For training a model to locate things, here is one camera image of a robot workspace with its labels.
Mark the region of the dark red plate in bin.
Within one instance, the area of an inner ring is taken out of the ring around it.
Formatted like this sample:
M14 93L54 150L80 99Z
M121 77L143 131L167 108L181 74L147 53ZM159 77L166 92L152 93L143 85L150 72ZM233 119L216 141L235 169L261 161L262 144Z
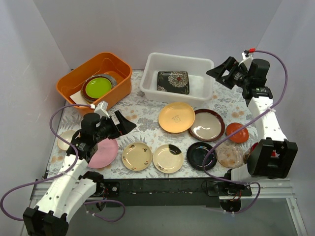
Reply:
M83 85L82 85L81 94L83 95L83 97L84 97L87 101L89 101L89 102L91 102L91 103L94 102L94 101L96 101L96 100L98 100L99 98L98 98L98 99L93 99L93 98L87 96L87 94L86 94L86 92L85 92L85 88L86 88L87 83L88 83L90 80L92 80L92 79L94 79L94 78L97 78L97 77L104 77L104 78L109 79L109 80L111 81L111 83L112 83L112 89L118 84L118 82L116 81L116 79L115 79L113 76L109 75L109 74L96 74L96 75L93 75L93 76L91 76L90 78L88 78L88 79L83 83Z

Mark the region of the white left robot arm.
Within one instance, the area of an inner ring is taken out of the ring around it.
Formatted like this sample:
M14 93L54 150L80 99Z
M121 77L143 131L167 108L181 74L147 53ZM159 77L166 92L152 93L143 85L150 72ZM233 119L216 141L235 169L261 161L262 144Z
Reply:
M106 197L108 190L103 175L86 168L101 141L114 140L136 128L120 111L115 115L118 124L106 113L83 116L81 128L72 136L59 176L52 180L35 207L23 213L28 235L64 236L71 218L90 196Z

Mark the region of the orange plastic bin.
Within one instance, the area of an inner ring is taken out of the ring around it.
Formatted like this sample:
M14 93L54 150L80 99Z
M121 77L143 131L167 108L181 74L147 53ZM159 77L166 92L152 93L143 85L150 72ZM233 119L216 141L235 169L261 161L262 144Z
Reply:
M70 96L79 92L84 82L95 74L108 74L114 77L118 84L96 100L94 105L105 101L108 103L107 109L111 109L131 93L131 66L110 52L103 52L94 56L61 77L56 84L56 90L69 104L74 104Z

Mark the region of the red small bowl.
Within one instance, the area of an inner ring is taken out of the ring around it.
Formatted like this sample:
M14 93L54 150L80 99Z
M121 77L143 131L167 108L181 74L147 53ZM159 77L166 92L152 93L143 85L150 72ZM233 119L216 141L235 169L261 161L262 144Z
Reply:
M233 132L235 132L236 130L241 128L242 126L243 125L241 123L238 123L238 122L233 122L233 123L229 124L225 130L226 135L229 136L230 134L232 134ZM248 132L247 128L240 130L235 135L233 135L229 138L229 140L231 140L232 142L238 143L238 144L244 143L248 139L249 139L249 132Z

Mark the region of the lime green plate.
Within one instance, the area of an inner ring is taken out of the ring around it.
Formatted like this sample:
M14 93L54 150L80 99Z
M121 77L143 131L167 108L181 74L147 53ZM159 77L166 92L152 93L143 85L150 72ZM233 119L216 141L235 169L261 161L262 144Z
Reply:
M112 83L109 79L104 77L97 77L90 80L85 88L87 96L98 99L104 96L112 89Z

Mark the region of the black round plate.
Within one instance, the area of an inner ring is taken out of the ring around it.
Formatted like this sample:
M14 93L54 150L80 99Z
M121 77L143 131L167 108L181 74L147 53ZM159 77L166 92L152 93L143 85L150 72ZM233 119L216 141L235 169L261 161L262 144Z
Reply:
M205 142L197 142L192 144L187 150L187 160L189 164L198 171L203 171L202 163L205 156L213 147ZM217 163L217 155L214 150L205 162L205 170L211 170Z

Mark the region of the floral table mat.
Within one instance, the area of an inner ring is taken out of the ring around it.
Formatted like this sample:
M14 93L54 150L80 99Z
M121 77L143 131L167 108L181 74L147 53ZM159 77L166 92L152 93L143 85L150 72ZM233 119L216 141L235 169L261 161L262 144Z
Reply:
M191 136L188 131L171 134L160 127L158 116L167 103L150 101L145 97L144 92L139 88L142 75L142 71L134 71L132 73L131 93L108 111L115 123L118 123L118 121L114 115L114 111L119 110L123 116L131 122L134 122L137 127L129 134L117 139L119 145L118 155L110 165L97 170L90 168L88 168L88 170L100 172L105 178L207 177L204 172L197 171L191 167L186 159L188 147L199 140ZM235 87L233 90L229 90L216 82L214 83L212 99L205 103L201 108L217 112L223 118L226 126L233 122L246 124L252 119L252 115L242 98L241 89ZM68 130L78 130L80 128L81 120L82 116L75 108L70 107L64 109L58 128L58 134L62 134ZM255 125L252 124L247 127L247 129L250 134L249 140L244 144L237 145L242 148L243 151L248 150L251 145L258 141ZM164 174L160 172L153 163L142 171L131 171L127 169L122 162L122 152L128 144L134 142L146 143L152 152L156 151L159 146L164 144L175 145L183 152L183 165L179 171L173 174ZM47 177L52 177L58 174L59 169L62 167L64 157L65 151L58 148L56 140L46 171Z

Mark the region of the white square plate in bin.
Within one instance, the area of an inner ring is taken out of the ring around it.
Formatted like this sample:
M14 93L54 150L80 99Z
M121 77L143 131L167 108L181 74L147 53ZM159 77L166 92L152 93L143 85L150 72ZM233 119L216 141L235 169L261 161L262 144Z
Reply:
M85 98L81 94L81 91L78 91L78 92L74 93L69 98L70 98L71 104L76 105L76 107L78 107L78 108L88 108L88 107L90 107L89 102L87 102L85 100Z

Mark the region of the small cream bowl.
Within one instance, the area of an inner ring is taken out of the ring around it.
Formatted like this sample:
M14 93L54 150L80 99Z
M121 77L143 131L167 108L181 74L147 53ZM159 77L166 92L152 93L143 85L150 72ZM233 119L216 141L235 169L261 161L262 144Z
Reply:
M68 130L63 132L60 136L61 139L58 139L57 145L61 150L67 150L69 148L69 144L72 140L73 135L75 134L74 130Z

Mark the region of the black floral rectangular plate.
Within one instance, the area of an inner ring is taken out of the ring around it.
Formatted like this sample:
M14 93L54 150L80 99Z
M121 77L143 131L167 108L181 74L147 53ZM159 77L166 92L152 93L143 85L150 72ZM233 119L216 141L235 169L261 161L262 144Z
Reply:
M157 91L188 95L190 92L188 73L186 71L159 71Z

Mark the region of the red rimmed grey plate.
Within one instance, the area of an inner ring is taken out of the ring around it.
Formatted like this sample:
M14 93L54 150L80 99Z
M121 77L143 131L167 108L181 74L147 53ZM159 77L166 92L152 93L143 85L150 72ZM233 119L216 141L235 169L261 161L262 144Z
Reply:
M213 110L195 110L195 120L189 128L189 133L198 140L213 142L225 132L225 123L222 117Z

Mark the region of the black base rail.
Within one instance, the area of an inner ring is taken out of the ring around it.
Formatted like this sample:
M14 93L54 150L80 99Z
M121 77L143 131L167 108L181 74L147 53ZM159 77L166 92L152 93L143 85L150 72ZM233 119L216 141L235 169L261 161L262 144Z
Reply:
M80 180L91 179L96 191L91 195L108 199L109 207L116 207L114 200L125 206L206 206L220 207L220 196L235 200L252 195L250 187L218 181L212 178L141 178L105 179L98 172L88 171Z

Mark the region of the yellow bear plate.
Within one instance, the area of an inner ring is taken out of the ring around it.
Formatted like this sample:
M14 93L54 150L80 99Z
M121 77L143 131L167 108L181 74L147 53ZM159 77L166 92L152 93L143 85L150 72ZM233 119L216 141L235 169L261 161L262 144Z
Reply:
M159 116L161 128L169 133L181 133L188 130L195 121L194 109L187 103L175 102L165 106Z

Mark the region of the white plastic bin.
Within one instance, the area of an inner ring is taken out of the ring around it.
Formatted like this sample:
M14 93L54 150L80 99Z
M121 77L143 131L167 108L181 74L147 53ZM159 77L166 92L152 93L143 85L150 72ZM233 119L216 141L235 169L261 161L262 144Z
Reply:
M206 72L215 67L210 59L150 53L145 65L139 88L148 100L158 102L184 102L201 107L212 99L214 78ZM186 71L189 76L189 94L157 90L158 72Z

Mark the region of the pink speckled glass plate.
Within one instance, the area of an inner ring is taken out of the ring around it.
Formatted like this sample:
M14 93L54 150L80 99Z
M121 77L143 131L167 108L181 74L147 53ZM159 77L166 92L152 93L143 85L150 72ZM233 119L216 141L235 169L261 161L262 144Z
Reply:
M235 169L244 164L243 150L237 145L222 143L215 151L217 161L226 168Z

